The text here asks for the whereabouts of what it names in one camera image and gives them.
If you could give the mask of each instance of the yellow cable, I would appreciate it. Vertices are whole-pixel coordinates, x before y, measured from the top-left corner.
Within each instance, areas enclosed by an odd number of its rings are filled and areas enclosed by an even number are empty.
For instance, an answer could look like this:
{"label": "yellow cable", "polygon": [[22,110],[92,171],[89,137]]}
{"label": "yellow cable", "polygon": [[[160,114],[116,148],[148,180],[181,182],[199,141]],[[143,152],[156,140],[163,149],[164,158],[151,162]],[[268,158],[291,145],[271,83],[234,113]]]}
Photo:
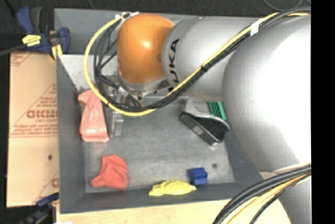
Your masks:
{"label": "yellow cable", "polygon": [[[273,13],[270,14],[266,17],[263,17],[261,19],[258,20],[258,24],[268,20],[269,18],[275,16],[278,13]],[[144,111],[138,111],[138,112],[131,112],[131,111],[124,111],[121,110],[117,107],[115,107],[114,105],[112,105],[111,103],[109,103],[109,101],[100,94],[100,92],[98,91],[98,89],[95,88],[94,84],[92,83],[89,75],[88,75],[88,69],[87,69],[87,61],[88,61],[88,55],[90,53],[91,47],[93,46],[94,42],[96,41],[96,39],[110,26],[112,26],[113,24],[115,24],[118,20],[120,20],[121,17],[116,18],[110,22],[108,22],[107,24],[105,24],[101,29],[99,29],[95,35],[93,35],[93,37],[91,38],[90,42],[87,45],[87,48],[85,50],[85,55],[84,55],[84,74],[87,80],[88,85],[90,86],[90,88],[92,89],[92,91],[100,98],[100,100],[102,102],[104,102],[106,105],[108,105],[111,109],[126,115],[126,116],[143,116],[143,115],[147,115],[153,111],[155,111],[156,109],[148,109],[148,110],[144,110]],[[235,41],[237,41],[239,38],[241,38],[243,35],[245,35],[246,33],[248,33],[248,31],[251,30],[251,26],[246,27],[245,29],[243,29],[241,32],[239,32],[236,36],[234,36],[232,39],[230,39],[227,43],[225,43],[218,51],[216,51],[210,58],[208,58],[202,66],[198,67],[192,74],[190,74],[186,79],[184,79],[181,83],[179,83],[177,86],[175,86],[173,88],[172,91],[170,91],[165,97],[171,95],[172,93],[176,92],[179,88],[181,88],[184,84],[186,84],[188,81],[190,81],[193,76],[199,71],[201,70],[201,68],[208,64],[210,61],[212,61],[215,57],[217,57],[218,55],[220,55],[221,53],[223,53],[227,48],[229,48]]]}
{"label": "yellow cable", "polygon": [[286,181],[285,183],[274,187],[270,191],[264,193],[263,195],[257,197],[252,202],[247,201],[246,205],[242,207],[232,218],[226,222],[226,224],[233,224],[238,223],[238,220],[241,219],[243,216],[248,214],[249,212],[255,212],[255,209],[260,206],[264,205],[267,201],[269,201],[271,198],[273,198],[275,195],[277,195],[279,192],[281,192],[283,189],[289,187],[291,184],[294,184],[295,182],[301,180],[303,177],[305,177],[306,174],[298,176],[292,180]]}

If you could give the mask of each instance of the pink cloth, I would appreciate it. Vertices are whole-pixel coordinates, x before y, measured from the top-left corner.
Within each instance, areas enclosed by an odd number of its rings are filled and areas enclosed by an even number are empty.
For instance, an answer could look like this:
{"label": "pink cloth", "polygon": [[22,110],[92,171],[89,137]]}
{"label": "pink cloth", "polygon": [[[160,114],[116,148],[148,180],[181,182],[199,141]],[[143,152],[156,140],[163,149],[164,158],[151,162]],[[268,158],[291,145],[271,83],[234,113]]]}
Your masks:
{"label": "pink cloth", "polygon": [[105,115],[101,100],[92,90],[88,90],[78,97],[79,103],[84,107],[79,132],[86,142],[107,142]]}

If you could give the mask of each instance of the green object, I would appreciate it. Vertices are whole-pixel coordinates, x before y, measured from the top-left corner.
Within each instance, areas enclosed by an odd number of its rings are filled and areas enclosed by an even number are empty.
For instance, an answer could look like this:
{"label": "green object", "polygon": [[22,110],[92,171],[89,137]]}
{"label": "green object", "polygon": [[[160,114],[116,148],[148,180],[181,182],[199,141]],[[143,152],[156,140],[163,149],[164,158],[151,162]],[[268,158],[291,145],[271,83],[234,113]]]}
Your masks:
{"label": "green object", "polygon": [[227,120],[224,106],[222,102],[208,102],[210,113],[223,120]]}

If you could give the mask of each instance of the black object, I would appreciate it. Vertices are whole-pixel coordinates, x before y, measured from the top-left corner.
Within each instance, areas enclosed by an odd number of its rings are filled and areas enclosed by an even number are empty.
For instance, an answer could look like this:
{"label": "black object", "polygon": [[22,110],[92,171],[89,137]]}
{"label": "black object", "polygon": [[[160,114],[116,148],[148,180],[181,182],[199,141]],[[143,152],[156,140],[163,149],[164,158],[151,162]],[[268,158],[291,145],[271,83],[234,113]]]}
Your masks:
{"label": "black object", "polygon": [[180,120],[213,147],[221,143],[225,134],[229,131],[228,126],[221,121],[213,118],[197,117],[185,111],[181,113]]}

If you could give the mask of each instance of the kuka logo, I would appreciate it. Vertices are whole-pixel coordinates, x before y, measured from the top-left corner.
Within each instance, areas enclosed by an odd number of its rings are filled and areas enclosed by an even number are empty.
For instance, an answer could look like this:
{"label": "kuka logo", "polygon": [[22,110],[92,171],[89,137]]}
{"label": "kuka logo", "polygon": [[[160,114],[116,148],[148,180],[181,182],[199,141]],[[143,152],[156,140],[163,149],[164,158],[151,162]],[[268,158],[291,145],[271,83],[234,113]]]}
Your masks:
{"label": "kuka logo", "polygon": [[179,83],[179,79],[177,77],[177,73],[176,73],[176,66],[175,66],[175,57],[176,57],[176,46],[177,43],[179,42],[179,39],[175,40],[172,42],[170,49],[172,50],[171,53],[169,53],[169,67],[170,67],[170,73],[174,75],[175,79],[173,79],[173,81],[175,83]]}
{"label": "kuka logo", "polygon": [[30,119],[57,118],[56,110],[28,110],[26,116]]}

